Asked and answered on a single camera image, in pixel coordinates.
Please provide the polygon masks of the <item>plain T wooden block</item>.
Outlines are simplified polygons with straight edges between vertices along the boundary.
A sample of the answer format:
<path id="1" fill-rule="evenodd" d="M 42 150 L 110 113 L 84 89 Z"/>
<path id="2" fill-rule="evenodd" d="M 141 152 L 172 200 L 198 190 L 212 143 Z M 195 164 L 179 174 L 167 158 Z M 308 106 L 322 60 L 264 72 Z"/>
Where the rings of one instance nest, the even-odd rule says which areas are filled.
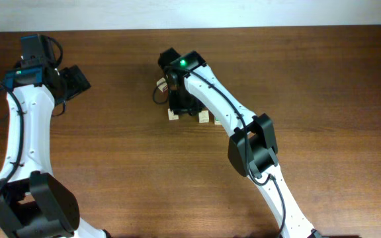
<path id="1" fill-rule="evenodd" d="M 167 110 L 167 113 L 168 113 L 168 118 L 170 121 L 179 119 L 179 116 L 175 114 L 170 108 Z"/>

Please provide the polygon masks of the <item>red E wooden block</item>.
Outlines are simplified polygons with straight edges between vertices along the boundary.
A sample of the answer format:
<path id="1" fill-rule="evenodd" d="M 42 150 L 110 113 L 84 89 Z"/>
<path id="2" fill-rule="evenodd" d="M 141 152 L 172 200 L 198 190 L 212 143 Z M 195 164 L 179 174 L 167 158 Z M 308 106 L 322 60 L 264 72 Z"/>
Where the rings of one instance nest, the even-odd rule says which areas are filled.
<path id="1" fill-rule="evenodd" d="M 210 121 L 210 115 L 208 110 L 202 110 L 198 113 L 198 122 L 200 124 L 202 123 L 209 123 Z"/>

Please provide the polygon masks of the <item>green V wooden block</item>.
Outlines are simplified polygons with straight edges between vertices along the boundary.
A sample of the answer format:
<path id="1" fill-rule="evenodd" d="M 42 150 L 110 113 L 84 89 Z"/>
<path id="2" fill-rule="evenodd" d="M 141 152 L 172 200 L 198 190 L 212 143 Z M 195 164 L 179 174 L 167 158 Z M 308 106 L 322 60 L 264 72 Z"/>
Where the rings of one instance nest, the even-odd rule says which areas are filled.
<path id="1" fill-rule="evenodd" d="M 221 125 L 221 122 L 217 117 L 214 118 L 214 124 L 215 125 Z"/>

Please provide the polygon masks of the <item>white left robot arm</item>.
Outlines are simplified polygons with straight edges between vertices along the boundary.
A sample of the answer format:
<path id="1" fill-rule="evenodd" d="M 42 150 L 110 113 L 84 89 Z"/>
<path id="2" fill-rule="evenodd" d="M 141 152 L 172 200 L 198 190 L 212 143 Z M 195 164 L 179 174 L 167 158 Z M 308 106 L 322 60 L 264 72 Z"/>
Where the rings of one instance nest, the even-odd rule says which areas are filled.
<path id="1" fill-rule="evenodd" d="M 76 197 L 55 177 L 50 123 L 58 105 L 90 89 L 77 65 L 60 69 L 62 45 L 52 37 L 21 38 L 22 56 L 0 91 L 9 106 L 5 160 L 0 170 L 0 228 L 7 237 L 110 237 L 87 223 Z"/>

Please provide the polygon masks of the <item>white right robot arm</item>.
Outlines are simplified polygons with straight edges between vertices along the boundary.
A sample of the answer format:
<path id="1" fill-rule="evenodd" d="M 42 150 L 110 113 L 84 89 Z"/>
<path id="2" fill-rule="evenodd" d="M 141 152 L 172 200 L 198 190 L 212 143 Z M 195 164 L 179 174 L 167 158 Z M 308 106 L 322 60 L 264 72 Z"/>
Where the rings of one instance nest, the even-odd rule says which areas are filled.
<path id="1" fill-rule="evenodd" d="M 196 116 L 208 110 L 221 123 L 229 137 L 230 163 L 261 193 L 278 223 L 278 236 L 320 237 L 282 175 L 273 121 L 243 106 L 196 51 L 181 55 L 169 48 L 157 63 L 164 74 L 172 115 Z"/>

